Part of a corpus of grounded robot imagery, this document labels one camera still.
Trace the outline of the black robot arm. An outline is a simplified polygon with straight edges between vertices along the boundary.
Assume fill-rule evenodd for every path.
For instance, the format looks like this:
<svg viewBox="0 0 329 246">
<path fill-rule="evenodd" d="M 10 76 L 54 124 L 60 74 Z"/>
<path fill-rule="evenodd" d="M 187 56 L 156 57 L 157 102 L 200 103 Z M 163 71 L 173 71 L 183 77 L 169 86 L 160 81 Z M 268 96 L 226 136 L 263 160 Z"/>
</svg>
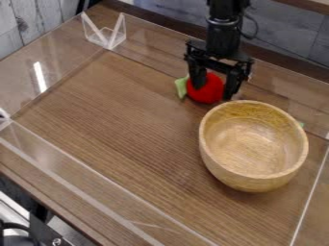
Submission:
<svg viewBox="0 0 329 246">
<path fill-rule="evenodd" d="M 248 79 L 254 59 L 240 50 L 243 18 L 250 0 L 207 0 L 206 40 L 186 42 L 187 96 L 203 104 L 227 101 Z"/>
</svg>

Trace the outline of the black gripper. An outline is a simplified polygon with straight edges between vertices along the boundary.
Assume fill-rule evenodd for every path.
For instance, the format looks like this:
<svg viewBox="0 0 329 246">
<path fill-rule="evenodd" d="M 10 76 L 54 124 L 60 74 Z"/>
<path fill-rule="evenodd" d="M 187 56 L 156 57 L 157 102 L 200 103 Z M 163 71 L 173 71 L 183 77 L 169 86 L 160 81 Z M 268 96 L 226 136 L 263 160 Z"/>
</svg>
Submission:
<svg viewBox="0 0 329 246">
<path fill-rule="evenodd" d="M 188 64 L 188 76 L 192 87 L 200 89 L 207 81 L 207 69 L 214 70 L 226 76 L 223 99 L 230 100 L 236 93 L 236 88 L 242 79 L 247 80 L 251 73 L 254 58 L 242 49 L 222 58 L 206 51 L 206 42 L 191 39 L 186 42 L 186 52 L 183 59 Z"/>
</svg>

